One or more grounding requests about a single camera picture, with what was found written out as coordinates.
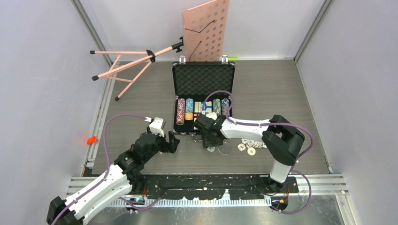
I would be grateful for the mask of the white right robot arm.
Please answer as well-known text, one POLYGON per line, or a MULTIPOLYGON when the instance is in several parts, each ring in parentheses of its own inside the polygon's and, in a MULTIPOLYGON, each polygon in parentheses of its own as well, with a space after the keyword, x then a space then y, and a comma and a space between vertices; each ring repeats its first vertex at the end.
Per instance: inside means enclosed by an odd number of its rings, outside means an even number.
POLYGON ((240 120, 226 115, 212 118, 199 115, 194 126, 200 131, 207 147, 221 146, 227 139, 242 138, 265 144, 274 162, 266 187, 272 192, 281 192, 287 185, 287 177, 305 141, 300 128, 281 115, 269 120, 240 120))

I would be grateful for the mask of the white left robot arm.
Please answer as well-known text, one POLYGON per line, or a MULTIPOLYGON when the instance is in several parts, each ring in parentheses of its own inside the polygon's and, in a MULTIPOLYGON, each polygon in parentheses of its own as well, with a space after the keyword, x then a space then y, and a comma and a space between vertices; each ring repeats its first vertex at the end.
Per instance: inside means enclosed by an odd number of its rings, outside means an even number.
POLYGON ((73 195, 50 202, 46 222, 49 225, 86 225, 109 203, 128 193, 139 194, 146 183, 141 171, 157 153, 175 153, 180 140, 170 131, 168 138, 151 132, 142 133, 90 184, 73 195))

